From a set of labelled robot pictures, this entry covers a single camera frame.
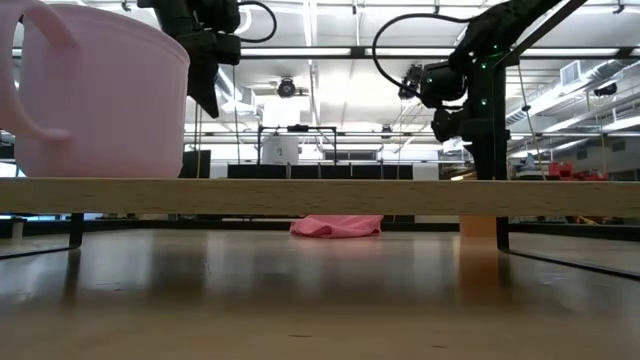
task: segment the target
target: wooden block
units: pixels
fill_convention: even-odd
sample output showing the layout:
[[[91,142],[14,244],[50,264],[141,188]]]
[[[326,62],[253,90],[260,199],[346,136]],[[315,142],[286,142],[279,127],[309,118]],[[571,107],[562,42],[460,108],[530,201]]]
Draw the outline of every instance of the wooden block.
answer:
[[[0,212],[640,217],[640,184],[8,178]]]

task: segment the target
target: mug handle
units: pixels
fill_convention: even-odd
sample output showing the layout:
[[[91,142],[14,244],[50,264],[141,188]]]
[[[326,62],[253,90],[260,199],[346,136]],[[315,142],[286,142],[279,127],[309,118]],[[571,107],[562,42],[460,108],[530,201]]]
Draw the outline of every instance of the mug handle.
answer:
[[[78,44],[62,18],[45,3],[39,0],[0,1],[0,125],[16,136],[67,140],[70,137],[68,130],[43,129],[33,122],[18,96],[13,61],[7,54],[13,49],[16,25],[23,14],[42,31],[52,47],[72,48]]]

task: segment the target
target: black cable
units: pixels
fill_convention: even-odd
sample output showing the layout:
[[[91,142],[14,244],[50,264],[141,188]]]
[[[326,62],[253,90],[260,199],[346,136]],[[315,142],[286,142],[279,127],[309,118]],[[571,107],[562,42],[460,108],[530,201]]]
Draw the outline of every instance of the black cable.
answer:
[[[378,40],[380,39],[380,36],[391,25],[393,25],[393,24],[395,24],[395,23],[397,23],[399,21],[402,21],[402,20],[416,19],[416,18],[438,19],[438,20],[444,20],[444,21],[449,21],[449,22],[454,22],[454,23],[459,23],[459,24],[464,24],[464,23],[471,22],[471,20],[473,20],[474,18],[458,19],[458,18],[454,18],[454,17],[451,17],[451,16],[446,16],[446,15],[427,14],[427,13],[407,14],[407,15],[398,16],[398,17],[392,19],[391,21],[389,21],[388,23],[384,24],[380,28],[380,30],[378,31],[376,36],[373,38],[373,45],[371,47],[371,54],[373,56],[373,63],[376,65],[376,68],[378,69],[380,74],[385,79],[389,80],[392,84],[394,84],[397,87],[399,87],[401,89],[404,89],[405,91],[409,92],[410,94],[413,94],[414,96],[420,98],[420,94],[417,91],[415,91],[415,90],[411,89],[410,87],[408,87],[406,85],[403,85],[402,83],[396,81],[394,78],[391,77],[391,75],[389,75],[386,71],[384,71],[384,69],[382,68],[382,65],[380,65],[380,61],[378,60],[378,52],[377,52]]]
[[[260,44],[260,43],[271,40],[271,38],[273,38],[273,36],[276,34],[276,31],[278,30],[278,20],[276,19],[276,14],[274,14],[273,11],[269,9],[267,5],[259,1],[247,0],[247,1],[241,1],[238,3],[238,6],[246,6],[246,5],[255,5],[257,7],[263,8],[269,14],[269,16],[271,16],[271,20],[273,21],[273,30],[271,30],[271,34],[269,34],[267,37],[264,37],[262,39],[240,38],[240,41],[250,43],[250,44]]]

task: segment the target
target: ceiling pipe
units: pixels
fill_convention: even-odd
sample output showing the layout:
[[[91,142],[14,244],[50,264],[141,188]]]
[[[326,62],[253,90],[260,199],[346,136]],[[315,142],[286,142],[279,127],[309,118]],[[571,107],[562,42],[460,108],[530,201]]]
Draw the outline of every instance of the ceiling pipe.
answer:
[[[611,79],[618,73],[640,63],[637,60],[607,60],[605,62],[595,62],[595,65],[593,61],[580,62],[582,73],[580,74],[579,86],[570,84],[565,87],[562,85],[562,79],[557,79],[545,86],[545,90],[526,95],[527,103],[532,109],[535,109],[535,113],[530,111],[529,115],[537,115],[559,105],[565,100],[572,98],[572,95],[576,92],[601,85],[604,81]],[[512,107],[510,111],[507,111],[507,126],[527,120],[527,112],[523,111],[522,108],[523,103],[520,103]]]

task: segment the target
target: white container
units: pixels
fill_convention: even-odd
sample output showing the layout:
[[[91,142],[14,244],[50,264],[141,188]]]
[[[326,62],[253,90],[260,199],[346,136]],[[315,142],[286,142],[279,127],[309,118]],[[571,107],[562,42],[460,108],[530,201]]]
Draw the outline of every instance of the white container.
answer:
[[[267,136],[262,146],[262,163],[269,165],[298,165],[300,160],[297,136]]]

